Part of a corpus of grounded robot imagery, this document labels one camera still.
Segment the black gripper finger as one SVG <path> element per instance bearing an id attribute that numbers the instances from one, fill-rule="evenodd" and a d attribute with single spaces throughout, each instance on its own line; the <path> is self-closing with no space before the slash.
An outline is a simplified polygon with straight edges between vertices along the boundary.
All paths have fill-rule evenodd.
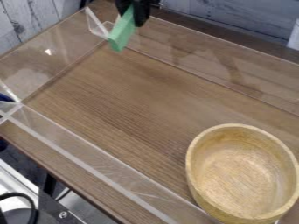
<path id="1" fill-rule="evenodd" d="M 116 0 L 116 9 L 120 16 L 124 15 L 131 4 L 132 0 Z"/>
<path id="2" fill-rule="evenodd" d="M 142 27 L 151 16 L 151 1 L 134 0 L 132 5 L 134 5 L 135 26 Z"/>

